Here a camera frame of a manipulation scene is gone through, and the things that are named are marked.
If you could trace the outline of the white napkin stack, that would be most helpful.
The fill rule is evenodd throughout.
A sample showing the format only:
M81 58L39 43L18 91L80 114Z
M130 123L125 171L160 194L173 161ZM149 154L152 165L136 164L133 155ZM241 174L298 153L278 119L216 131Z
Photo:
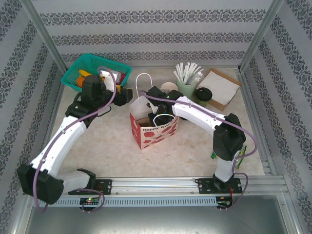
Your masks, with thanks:
M241 83L236 79L211 69L206 77L197 86L207 88L212 92L212 100L227 106L239 90Z

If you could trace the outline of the aluminium mounting rail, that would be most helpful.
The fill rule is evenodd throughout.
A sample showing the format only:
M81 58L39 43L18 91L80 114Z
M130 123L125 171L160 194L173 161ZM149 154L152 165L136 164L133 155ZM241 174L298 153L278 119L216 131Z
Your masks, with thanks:
M283 176L265 175L239 178L245 195L288 194L289 189ZM99 178L112 180L110 195L199 195L196 178L192 177L120 177Z

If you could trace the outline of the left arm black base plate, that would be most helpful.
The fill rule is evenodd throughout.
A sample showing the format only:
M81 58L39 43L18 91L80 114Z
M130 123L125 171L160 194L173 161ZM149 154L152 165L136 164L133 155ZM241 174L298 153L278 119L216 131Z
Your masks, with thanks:
M88 189L100 191L104 195L110 195L111 189L112 189L112 180L96 179L95 185L88 187ZM68 195L99 195L99 194L96 192L90 192L90 191L70 191Z

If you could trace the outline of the green black-lid coffee cup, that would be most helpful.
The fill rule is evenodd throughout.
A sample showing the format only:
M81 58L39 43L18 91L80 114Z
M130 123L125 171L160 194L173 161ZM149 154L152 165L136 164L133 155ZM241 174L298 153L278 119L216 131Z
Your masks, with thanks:
M198 105L206 107L212 96L213 94L208 88L201 87L195 92L195 101Z

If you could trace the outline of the aluminium frame post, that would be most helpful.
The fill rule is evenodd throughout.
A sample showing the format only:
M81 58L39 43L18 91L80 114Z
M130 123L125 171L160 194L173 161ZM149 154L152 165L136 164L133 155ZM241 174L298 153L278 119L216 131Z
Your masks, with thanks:
M28 17L30 18L31 22L35 26L37 32L39 33L41 39L45 43L46 47L48 48L49 52L51 53L54 61L56 62L58 68L64 74L67 71L67 66L64 62L64 59L61 56L57 46L55 45L52 37L50 36L43 20L41 19L39 13L37 12L32 0L19 0L24 8L25 12L27 13Z
M240 72L244 71L250 60L252 59L254 53L256 52L259 44L261 43L262 39L264 38L267 30L270 27L270 24L272 23L273 19L275 18L276 14L278 13L280 7L282 6L284 0L273 0L266 15L264 16L256 34L254 35L254 38L251 41L250 46L248 47L240 65L238 66L238 69Z

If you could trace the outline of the mint green straw holder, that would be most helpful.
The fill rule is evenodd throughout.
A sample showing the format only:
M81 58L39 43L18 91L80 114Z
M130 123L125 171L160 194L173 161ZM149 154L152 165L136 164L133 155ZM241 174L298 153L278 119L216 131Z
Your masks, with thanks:
M176 82L178 91L182 93L184 96L186 96L188 99L190 99L194 93L194 90L196 88L196 83L192 84L183 84L180 82L180 80L177 80Z

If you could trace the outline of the white red-print paper bag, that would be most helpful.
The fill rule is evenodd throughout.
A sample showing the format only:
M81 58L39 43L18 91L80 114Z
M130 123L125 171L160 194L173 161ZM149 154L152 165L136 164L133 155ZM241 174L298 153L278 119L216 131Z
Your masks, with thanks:
M153 144L157 144L170 136L173 136L177 130L179 118L175 117L171 122L157 122L157 116L154 118L154 124L151 127L140 127L137 120L149 117L149 113L153 112L148 106L146 97L141 96L138 92L138 84L136 85L137 99L130 104L130 123L132 134L141 150L148 148Z

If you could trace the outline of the teal plastic basket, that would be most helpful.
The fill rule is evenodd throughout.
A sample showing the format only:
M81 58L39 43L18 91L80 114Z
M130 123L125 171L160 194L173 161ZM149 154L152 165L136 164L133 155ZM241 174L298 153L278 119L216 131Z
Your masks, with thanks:
M98 74L97 69L100 66L105 66L111 70L123 73L125 77L121 79L121 86L126 85L129 75L132 71L132 68L128 65L102 58L93 54L82 54L69 67L69 69L61 78L61 82L62 84L69 86L73 90L81 92L82 89L76 83L77 78L80 77L79 70L83 70L92 75L95 75Z

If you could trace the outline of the stack of paper cups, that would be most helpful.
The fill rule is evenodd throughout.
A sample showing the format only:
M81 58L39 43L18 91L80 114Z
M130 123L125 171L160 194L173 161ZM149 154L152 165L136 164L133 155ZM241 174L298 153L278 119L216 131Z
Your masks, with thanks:
M160 90L168 94L172 90L177 91L178 87L172 82L166 82L161 85Z

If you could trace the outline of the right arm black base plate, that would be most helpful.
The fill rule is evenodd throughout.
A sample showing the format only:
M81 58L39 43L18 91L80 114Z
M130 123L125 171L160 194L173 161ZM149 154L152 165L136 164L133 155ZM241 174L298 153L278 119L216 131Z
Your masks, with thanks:
M231 178L227 182L222 182L214 178L195 179L200 194L241 194L242 186L239 178Z

